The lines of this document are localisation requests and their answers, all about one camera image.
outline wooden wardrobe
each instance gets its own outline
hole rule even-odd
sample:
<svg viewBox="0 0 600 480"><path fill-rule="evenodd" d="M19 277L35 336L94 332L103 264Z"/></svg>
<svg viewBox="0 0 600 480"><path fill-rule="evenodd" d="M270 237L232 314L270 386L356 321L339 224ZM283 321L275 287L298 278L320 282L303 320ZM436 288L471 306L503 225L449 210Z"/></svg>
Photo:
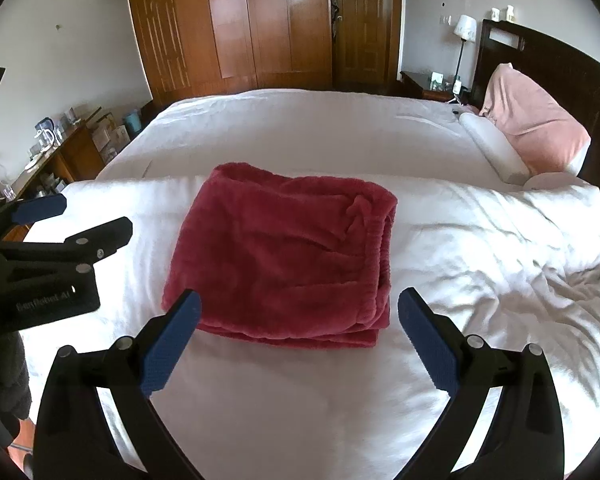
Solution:
<svg viewBox="0 0 600 480"><path fill-rule="evenodd" d="M330 0L129 0L158 105L331 87Z"/></svg>

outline white pillow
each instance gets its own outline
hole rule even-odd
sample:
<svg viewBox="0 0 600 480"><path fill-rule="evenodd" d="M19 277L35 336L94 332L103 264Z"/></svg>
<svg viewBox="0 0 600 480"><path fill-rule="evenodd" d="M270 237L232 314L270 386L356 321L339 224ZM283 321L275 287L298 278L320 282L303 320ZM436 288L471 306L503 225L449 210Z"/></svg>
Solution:
<svg viewBox="0 0 600 480"><path fill-rule="evenodd" d="M525 191L558 189L567 186L587 186L587 183L571 173L541 173L526 181Z"/></svg>
<svg viewBox="0 0 600 480"><path fill-rule="evenodd" d="M569 163L569 165L564 168L564 171L567 173L571 173L573 176L578 176L580 170L582 169L582 165L584 164L584 159L587 156L587 152L589 151L589 146L591 145L591 139L589 139L582 149L578 152L578 154L573 157L573 160Z"/></svg>
<svg viewBox="0 0 600 480"><path fill-rule="evenodd" d="M486 117L471 113L460 115L460 124L480 148L503 182L522 186L531 172L507 137Z"/></svg>

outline red towel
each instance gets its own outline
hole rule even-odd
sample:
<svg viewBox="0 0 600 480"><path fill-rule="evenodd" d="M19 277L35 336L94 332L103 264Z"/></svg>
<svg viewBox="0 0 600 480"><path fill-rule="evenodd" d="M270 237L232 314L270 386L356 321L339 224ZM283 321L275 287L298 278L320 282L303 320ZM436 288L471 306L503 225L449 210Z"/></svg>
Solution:
<svg viewBox="0 0 600 480"><path fill-rule="evenodd" d="M300 348L368 348L389 325L397 199L354 178L215 168L180 229L162 296L202 298L200 330Z"/></svg>

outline bedside table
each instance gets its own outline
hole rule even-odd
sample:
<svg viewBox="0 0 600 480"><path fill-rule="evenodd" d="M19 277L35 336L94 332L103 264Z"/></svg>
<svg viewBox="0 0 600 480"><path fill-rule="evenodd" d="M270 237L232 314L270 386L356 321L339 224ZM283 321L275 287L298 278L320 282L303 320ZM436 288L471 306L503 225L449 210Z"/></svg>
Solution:
<svg viewBox="0 0 600 480"><path fill-rule="evenodd" d="M431 89L431 74L415 72L400 72L402 88L398 90L400 97L426 99L429 101L446 102L454 98L451 92Z"/></svg>

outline table lamp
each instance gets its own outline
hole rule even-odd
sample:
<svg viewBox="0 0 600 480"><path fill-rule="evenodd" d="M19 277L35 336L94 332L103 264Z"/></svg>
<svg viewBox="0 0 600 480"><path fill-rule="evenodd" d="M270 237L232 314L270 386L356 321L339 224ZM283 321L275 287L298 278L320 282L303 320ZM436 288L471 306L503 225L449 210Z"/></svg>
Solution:
<svg viewBox="0 0 600 480"><path fill-rule="evenodd" d="M478 24L474 18L471 16L467 16L463 14L460 16L458 20L458 24L456 25L456 30L454 30L454 34L456 36L460 36L462 40L462 47L460 48L460 57L458 58L458 68L456 68L456 75L454 76L454 86L456 85L456 81L458 80L458 72L460 72L460 62L462 61L462 51L464 50L464 44L467 41L473 41L475 43L475 32L478 28Z"/></svg>

